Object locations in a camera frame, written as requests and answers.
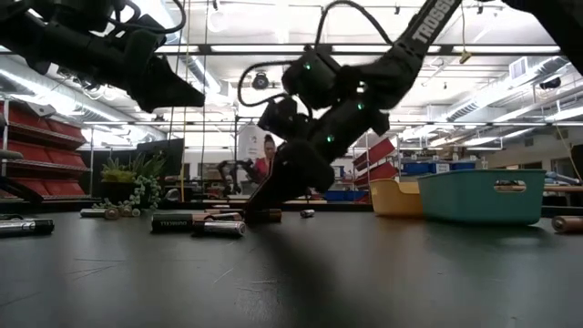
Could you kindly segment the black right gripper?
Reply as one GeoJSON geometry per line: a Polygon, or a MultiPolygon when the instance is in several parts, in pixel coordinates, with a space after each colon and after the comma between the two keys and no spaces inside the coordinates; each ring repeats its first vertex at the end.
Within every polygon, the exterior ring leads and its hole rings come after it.
{"type": "Polygon", "coordinates": [[[332,163],[354,143],[326,134],[316,139],[309,139],[305,133],[286,133],[281,137],[284,142],[269,175],[245,206],[247,214],[275,209],[283,202],[306,196],[309,189],[327,191],[335,181],[332,163]]]}

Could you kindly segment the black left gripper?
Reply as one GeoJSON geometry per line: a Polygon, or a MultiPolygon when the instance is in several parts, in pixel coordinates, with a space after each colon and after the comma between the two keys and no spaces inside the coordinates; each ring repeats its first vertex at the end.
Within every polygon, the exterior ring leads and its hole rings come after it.
{"type": "Polygon", "coordinates": [[[154,56],[158,43],[100,42],[108,79],[121,85],[142,111],[157,108],[201,107],[205,95],[175,74],[165,57],[154,56]]]}

